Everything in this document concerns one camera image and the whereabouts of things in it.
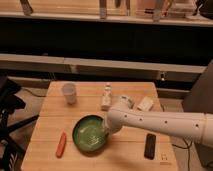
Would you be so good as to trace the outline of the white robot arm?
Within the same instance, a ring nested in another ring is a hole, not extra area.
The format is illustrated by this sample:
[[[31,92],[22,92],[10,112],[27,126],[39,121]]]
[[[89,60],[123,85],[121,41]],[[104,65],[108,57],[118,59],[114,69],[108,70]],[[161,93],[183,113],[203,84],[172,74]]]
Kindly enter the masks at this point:
[[[185,138],[213,148],[213,114],[138,111],[133,109],[132,99],[122,95],[105,115],[103,129],[114,134],[123,126]]]

